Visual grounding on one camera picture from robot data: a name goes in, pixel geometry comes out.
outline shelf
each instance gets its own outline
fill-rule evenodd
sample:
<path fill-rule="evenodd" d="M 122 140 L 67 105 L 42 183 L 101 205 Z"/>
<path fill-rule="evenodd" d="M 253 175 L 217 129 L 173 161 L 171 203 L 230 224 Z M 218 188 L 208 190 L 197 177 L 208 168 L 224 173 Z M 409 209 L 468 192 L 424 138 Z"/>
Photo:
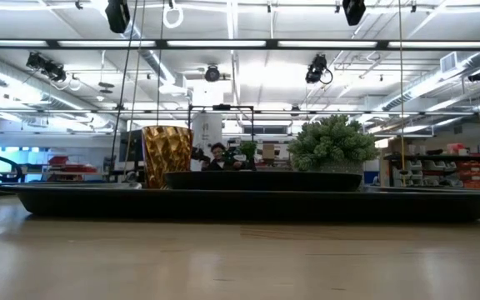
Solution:
<path fill-rule="evenodd" d="M 384 160 L 401 161 L 401 155 L 388 155 Z M 479 156 L 458 156 L 458 155 L 405 155 L 405 160 L 431 160 L 431 161 L 449 161 L 449 162 L 480 162 Z"/>

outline ceiling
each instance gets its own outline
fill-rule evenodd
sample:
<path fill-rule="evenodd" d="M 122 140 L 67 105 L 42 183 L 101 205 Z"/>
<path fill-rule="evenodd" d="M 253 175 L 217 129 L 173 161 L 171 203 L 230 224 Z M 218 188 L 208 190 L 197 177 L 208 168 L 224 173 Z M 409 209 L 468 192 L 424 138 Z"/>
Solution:
<path fill-rule="evenodd" d="M 107 20 L 94 5 L 100 0 L 81 1 L 83 10 L 77 10 L 74 1 L 66 0 L 0 0 L 0 38 L 56 38 L 56 39 L 113 39 L 120 38 L 108 28 Z M 131 14 L 141 33 L 150 39 L 399 39 L 398 0 L 366 0 L 367 14 L 359 26 L 347 25 L 343 12 L 334 13 L 337 1 L 272 0 L 268 13 L 267 0 L 181 1 L 184 18 L 175 28 L 163 25 L 163 1 L 129 1 Z M 480 40 L 480 1 L 471 0 L 402 0 L 402 38 L 430 40 Z M 412 4 L 417 11 L 410 13 Z M 170 12 L 168 20 L 176 20 Z M 0 49 L 0 63 L 30 74 L 25 66 L 30 51 Z M 43 83 L 43 91 L 64 88 L 63 93 L 88 103 L 91 108 L 111 109 L 123 98 L 124 103 L 140 104 L 141 108 L 163 109 L 188 106 L 185 95 L 160 93 L 157 74 L 136 50 L 108 50 L 102 65 L 102 52 L 98 50 L 42 50 L 42 55 L 64 65 L 69 79 L 50 87 L 47 79 L 38 73 L 32 76 Z M 225 103 L 233 103 L 233 58 L 237 59 L 238 99 L 242 105 L 255 105 L 259 109 L 290 109 L 292 104 L 309 110 L 368 110 L 376 101 L 399 91 L 440 65 L 440 58 L 449 52 L 364 52 L 323 51 L 330 64 L 334 80 L 331 84 L 306 84 L 305 73 L 317 51 L 310 50 L 162 50 L 156 51 L 164 66 L 173 73 L 182 74 L 188 88 L 207 88 L 223 91 Z M 123 69 L 127 60 L 127 78 L 123 84 Z M 203 80 L 204 70 L 215 64 L 227 80 L 208 83 Z M 102 95 L 100 81 L 115 85 L 111 94 Z M 480 82 L 462 84 L 455 78 L 441 87 L 425 92 L 413 99 L 409 109 L 427 110 L 447 101 L 468 88 L 478 88 Z M 183 118 L 185 114 L 161 114 L 161 118 Z M 152 118 L 137 115 L 136 118 Z"/>

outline man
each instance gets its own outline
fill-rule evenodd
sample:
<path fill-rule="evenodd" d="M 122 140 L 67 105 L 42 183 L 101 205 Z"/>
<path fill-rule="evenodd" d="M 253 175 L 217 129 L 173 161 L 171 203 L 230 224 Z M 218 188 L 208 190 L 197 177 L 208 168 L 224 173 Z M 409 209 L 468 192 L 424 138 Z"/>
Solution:
<path fill-rule="evenodd" d="M 225 152 L 225 146 L 220 142 L 217 142 L 212 145 L 210 148 L 214 159 L 208 163 L 203 162 L 201 165 L 201 171 L 234 171 L 240 170 L 243 168 L 242 162 L 224 162 L 223 161 L 223 152 Z"/>

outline gold vase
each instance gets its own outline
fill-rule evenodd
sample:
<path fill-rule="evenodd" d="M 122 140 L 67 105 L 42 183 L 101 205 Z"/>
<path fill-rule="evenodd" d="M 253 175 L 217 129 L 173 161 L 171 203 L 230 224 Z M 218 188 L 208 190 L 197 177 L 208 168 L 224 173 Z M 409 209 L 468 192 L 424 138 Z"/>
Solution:
<path fill-rule="evenodd" d="M 142 129 L 142 149 L 148 188 L 165 188 L 167 172 L 190 171 L 193 131 L 175 126 Z"/>

